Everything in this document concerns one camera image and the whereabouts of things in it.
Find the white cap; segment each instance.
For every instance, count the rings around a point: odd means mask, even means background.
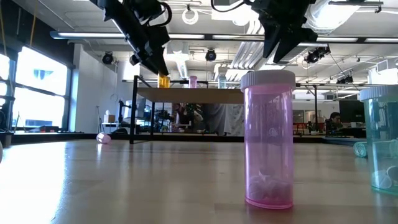
[[[359,92],[359,100],[369,100],[386,96],[398,96],[398,85],[384,85],[368,88]]]
[[[262,84],[288,84],[292,89],[296,87],[296,76],[287,70],[261,70],[248,72],[241,79],[241,90]]]

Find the table surface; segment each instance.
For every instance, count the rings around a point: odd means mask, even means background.
[[[244,144],[94,140],[5,149],[0,223],[396,224],[352,147],[295,144],[294,207],[244,203]]]
[[[138,88],[137,93],[157,103],[243,104],[243,93],[237,89]]]

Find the shelf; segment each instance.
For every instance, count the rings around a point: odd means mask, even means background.
[[[156,103],[243,104],[241,90],[206,88],[138,88],[137,93]]]

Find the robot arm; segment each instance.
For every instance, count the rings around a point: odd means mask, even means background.
[[[163,58],[163,45],[170,41],[165,27],[172,18],[169,5],[157,0],[124,0],[123,4],[118,0],[90,1],[105,12],[104,21],[112,19],[126,37],[126,41],[134,52],[130,58],[132,65],[141,63],[153,73],[169,74]],[[169,14],[166,22],[154,26],[149,25],[151,20],[165,11]]]

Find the pink container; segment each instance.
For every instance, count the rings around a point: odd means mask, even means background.
[[[246,148],[246,201],[261,208],[293,206],[295,75],[264,70],[242,77]]]
[[[189,88],[197,88],[198,77],[191,75],[189,77]]]

